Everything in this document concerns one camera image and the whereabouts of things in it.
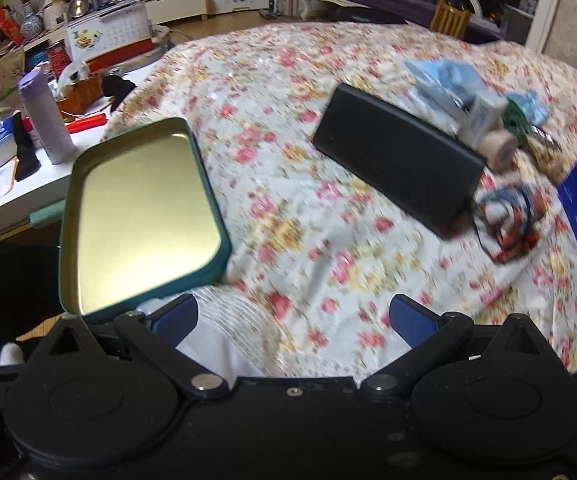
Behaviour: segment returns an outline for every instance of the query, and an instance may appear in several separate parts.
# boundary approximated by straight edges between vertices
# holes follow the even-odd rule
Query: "metal tray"
[[[60,250],[67,312],[100,322],[212,283],[229,254],[186,121],[149,124],[75,161]]]

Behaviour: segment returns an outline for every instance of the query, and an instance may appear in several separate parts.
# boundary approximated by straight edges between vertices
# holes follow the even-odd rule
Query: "wooden floor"
[[[290,23],[299,21],[297,18],[277,18],[271,22],[264,20],[257,10],[243,10],[241,12],[232,12],[230,14],[220,14],[207,20],[201,18],[189,18],[178,22],[167,23],[171,29],[171,39],[176,44],[185,43],[186,41],[199,40],[207,36],[216,34],[225,34],[233,30],[244,30],[245,28],[259,27],[267,23]],[[8,237],[8,241],[15,243],[40,243],[40,244],[57,244],[59,240],[59,229],[57,225],[35,230],[25,230],[18,234]],[[47,319],[40,326],[31,332],[20,337],[20,340],[29,337],[44,336],[53,327],[57,317]]]

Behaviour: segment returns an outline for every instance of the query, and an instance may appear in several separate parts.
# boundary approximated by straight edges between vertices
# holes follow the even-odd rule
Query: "thermos lid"
[[[17,88],[24,100],[39,96],[47,87],[48,80],[40,67],[35,67],[17,83]]]

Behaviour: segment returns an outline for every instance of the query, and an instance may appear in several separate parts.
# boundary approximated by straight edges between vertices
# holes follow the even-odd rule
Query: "floral bedspread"
[[[527,155],[503,177],[487,171],[478,191],[524,180],[548,206],[537,248],[497,266],[472,229],[440,240],[310,143],[339,82],[397,104],[413,86],[403,61],[436,57],[470,63],[500,92],[539,92],[551,109],[545,129],[566,153],[549,174],[568,171],[576,70],[514,44],[474,46],[412,25],[273,25],[185,43],[111,119],[107,137],[171,116],[192,126],[233,244],[223,282],[207,289],[230,300],[202,315],[260,369],[372,373],[408,349],[388,316],[403,293],[479,323],[528,314],[577,370],[577,245],[555,187]]]

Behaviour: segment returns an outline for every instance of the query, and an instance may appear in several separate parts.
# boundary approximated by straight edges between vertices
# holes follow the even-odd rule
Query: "black pants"
[[[62,312],[57,247],[0,242],[0,345]]]

